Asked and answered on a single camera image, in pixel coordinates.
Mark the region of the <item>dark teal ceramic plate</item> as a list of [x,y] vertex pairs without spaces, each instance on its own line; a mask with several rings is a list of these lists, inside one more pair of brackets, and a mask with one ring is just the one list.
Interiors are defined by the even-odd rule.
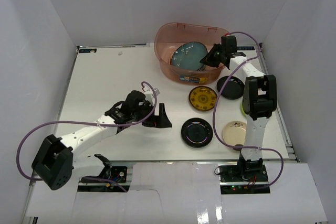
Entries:
[[201,71],[205,65],[200,60],[207,55],[204,44],[196,41],[188,42],[178,47],[172,54],[170,64],[186,70]]

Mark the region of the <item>black glossy plate front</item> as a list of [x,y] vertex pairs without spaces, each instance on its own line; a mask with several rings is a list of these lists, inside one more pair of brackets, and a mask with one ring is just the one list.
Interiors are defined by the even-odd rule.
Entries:
[[181,127],[181,137],[185,144],[192,148],[203,148],[213,139],[213,129],[204,119],[191,118]]

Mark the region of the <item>yellow patterned black plate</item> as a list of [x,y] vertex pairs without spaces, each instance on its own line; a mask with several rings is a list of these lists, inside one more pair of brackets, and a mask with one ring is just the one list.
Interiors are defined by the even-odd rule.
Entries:
[[206,112],[212,110],[216,100],[217,93],[207,86],[197,86],[188,95],[190,105],[198,111]]

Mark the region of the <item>beige ceramic plate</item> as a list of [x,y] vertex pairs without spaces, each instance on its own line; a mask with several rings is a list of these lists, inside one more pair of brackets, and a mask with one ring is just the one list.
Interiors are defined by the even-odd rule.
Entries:
[[241,121],[231,121],[223,127],[223,140],[227,145],[243,146],[245,144],[246,130],[246,123]]

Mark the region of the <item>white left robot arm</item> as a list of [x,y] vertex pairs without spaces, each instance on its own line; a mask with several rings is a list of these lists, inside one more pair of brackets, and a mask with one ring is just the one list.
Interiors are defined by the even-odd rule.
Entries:
[[32,163],[33,170],[51,190],[63,187],[76,174],[86,183],[116,184],[111,162],[101,154],[82,157],[82,153],[102,140],[113,137],[139,122],[142,126],[158,129],[171,128],[164,103],[157,103],[156,93],[131,91],[124,101],[114,104],[92,125],[70,134],[47,136]]

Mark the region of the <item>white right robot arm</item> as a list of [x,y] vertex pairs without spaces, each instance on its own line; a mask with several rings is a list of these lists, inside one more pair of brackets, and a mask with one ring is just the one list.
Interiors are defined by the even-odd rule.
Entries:
[[277,108],[277,81],[274,75],[259,71],[251,61],[260,57],[260,51],[254,58],[240,54],[237,51],[235,32],[221,38],[221,43],[214,44],[201,63],[210,67],[223,64],[231,71],[229,77],[237,75],[245,82],[243,91],[243,110],[246,114],[247,131],[243,146],[227,144],[216,132],[216,100],[213,111],[213,132],[216,138],[226,147],[240,150],[237,163],[238,177],[247,182],[261,172],[263,167],[262,147],[265,128]]

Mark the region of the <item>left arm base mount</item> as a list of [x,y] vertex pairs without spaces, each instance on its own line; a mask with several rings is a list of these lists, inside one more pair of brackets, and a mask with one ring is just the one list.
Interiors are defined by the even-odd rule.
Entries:
[[127,171],[126,166],[106,166],[98,175],[98,178],[105,181],[111,180],[118,184],[125,183],[127,181]]

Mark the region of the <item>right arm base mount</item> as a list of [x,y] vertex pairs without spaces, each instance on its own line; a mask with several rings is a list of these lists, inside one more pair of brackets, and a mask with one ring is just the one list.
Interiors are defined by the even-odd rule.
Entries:
[[242,174],[237,165],[222,165],[214,170],[215,175],[223,185],[256,186],[267,185],[269,179],[265,165],[260,171],[246,172]]

